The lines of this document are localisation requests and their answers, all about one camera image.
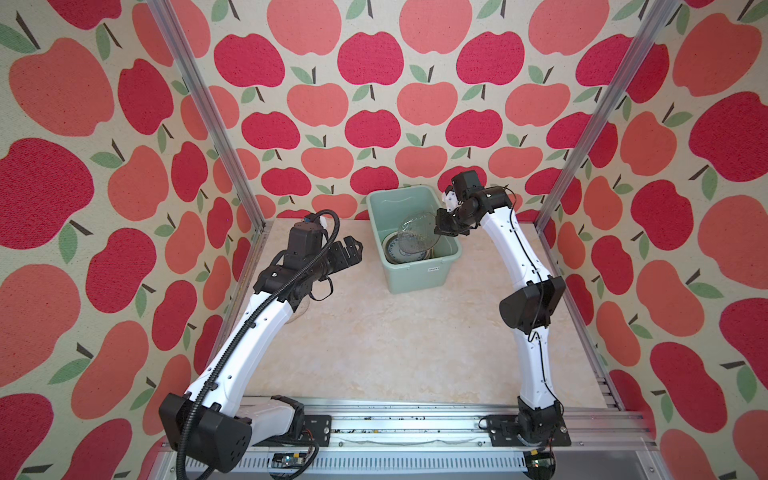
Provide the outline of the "blue white patterned plate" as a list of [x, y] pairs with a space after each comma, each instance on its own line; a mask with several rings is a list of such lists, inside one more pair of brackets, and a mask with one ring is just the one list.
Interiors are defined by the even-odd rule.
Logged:
[[383, 242], [383, 251], [385, 259], [393, 265], [407, 264], [427, 260], [431, 257], [431, 250], [418, 253], [407, 253], [400, 248], [398, 234], [396, 232], [388, 235]]

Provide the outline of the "grey clear glass plate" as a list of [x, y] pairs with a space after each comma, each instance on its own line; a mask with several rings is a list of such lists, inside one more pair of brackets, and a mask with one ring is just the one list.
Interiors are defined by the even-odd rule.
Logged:
[[435, 232], [436, 214], [423, 211], [406, 218], [398, 230], [400, 248], [407, 253], [431, 250], [440, 235]]

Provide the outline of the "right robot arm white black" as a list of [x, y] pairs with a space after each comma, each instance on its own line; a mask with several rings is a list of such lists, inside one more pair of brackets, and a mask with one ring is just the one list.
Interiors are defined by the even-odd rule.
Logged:
[[457, 237], [481, 228], [493, 241], [513, 291], [499, 303], [505, 325], [514, 331], [522, 386], [517, 436], [527, 445], [553, 439], [563, 426], [564, 407], [555, 394], [548, 353], [551, 316], [566, 289], [538, 258], [523, 233], [507, 190], [486, 187], [473, 170], [453, 177], [436, 214], [435, 232]]

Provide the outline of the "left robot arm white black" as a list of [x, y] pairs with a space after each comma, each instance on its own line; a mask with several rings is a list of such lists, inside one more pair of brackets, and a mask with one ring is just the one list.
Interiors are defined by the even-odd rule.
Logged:
[[362, 243], [352, 236], [340, 239], [339, 231], [339, 216], [329, 209], [295, 223], [286, 248], [258, 275], [244, 314], [204, 372], [183, 394], [170, 393], [162, 401], [158, 413], [176, 452], [177, 478], [187, 478], [190, 458], [205, 465], [203, 479], [227, 473], [251, 445], [264, 441], [307, 450], [304, 460], [272, 473], [274, 479], [295, 479], [316, 460], [320, 444], [305, 426], [302, 403], [276, 395], [250, 417], [237, 412], [271, 342], [313, 295], [314, 284], [361, 262]]

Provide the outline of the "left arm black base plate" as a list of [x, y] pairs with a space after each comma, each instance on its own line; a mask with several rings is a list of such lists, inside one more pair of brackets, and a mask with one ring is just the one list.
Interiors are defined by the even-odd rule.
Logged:
[[316, 443], [319, 447], [328, 447], [332, 431], [331, 415], [305, 415], [301, 426], [292, 426], [289, 432], [273, 436], [257, 443], [259, 447], [299, 446], [309, 447]]

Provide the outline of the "front aluminium rail base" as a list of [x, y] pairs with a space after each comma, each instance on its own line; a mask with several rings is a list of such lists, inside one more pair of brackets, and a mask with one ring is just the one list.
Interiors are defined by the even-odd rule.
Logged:
[[319, 445], [251, 446], [228, 479], [669, 479], [645, 417], [610, 401], [568, 407], [526, 444], [507, 405], [304, 399]]

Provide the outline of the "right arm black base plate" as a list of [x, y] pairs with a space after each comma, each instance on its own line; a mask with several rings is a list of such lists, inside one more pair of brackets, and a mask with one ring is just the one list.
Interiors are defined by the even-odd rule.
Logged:
[[493, 447], [544, 448], [572, 445], [561, 415], [549, 418], [524, 412], [523, 415], [488, 415], [478, 426], [489, 435]]

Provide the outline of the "right aluminium frame post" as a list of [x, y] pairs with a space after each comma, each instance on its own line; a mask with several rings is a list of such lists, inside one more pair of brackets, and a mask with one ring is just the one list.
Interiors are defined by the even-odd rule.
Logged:
[[580, 165], [602, 133], [612, 112], [623, 99], [629, 84], [635, 78], [660, 33], [681, 5], [681, 1], [655, 1], [641, 21], [639, 30], [631, 41], [627, 53], [619, 64], [613, 79], [606, 87], [605, 94], [597, 102], [597, 107], [592, 113], [581, 138], [573, 151], [568, 154], [557, 181], [539, 211], [535, 228], [540, 236], [543, 235], [545, 227], [561, 203], [561, 199], [575, 178]]

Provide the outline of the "aluminium frame post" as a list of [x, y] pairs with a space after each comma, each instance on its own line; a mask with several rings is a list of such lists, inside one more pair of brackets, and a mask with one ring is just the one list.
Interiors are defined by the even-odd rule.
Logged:
[[623, 99], [629, 84], [635, 78], [660, 33], [681, 5], [681, 1], [655, 1], [641, 21], [639, 30], [631, 41], [627, 53], [619, 64], [613, 79], [606, 87], [605, 94], [597, 102], [597, 107], [592, 113], [581, 138], [573, 151], [568, 154], [557, 181], [539, 211], [535, 228], [540, 236], [543, 235], [545, 227], [561, 203], [561, 199], [575, 178], [580, 165], [602, 133], [612, 112]]
[[150, 0], [148, 4], [254, 230], [263, 234], [267, 226], [266, 221], [250, 188], [236, 148], [230, 141], [216, 102], [200, 73], [172, 2]]

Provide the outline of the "left aluminium frame post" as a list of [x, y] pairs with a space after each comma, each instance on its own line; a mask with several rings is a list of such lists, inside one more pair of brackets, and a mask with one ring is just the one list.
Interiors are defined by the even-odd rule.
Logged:
[[267, 226], [266, 221], [250, 188], [236, 148], [230, 141], [216, 102], [200, 73], [172, 2], [150, 0], [148, 4], [254, 230], [263, 234]]

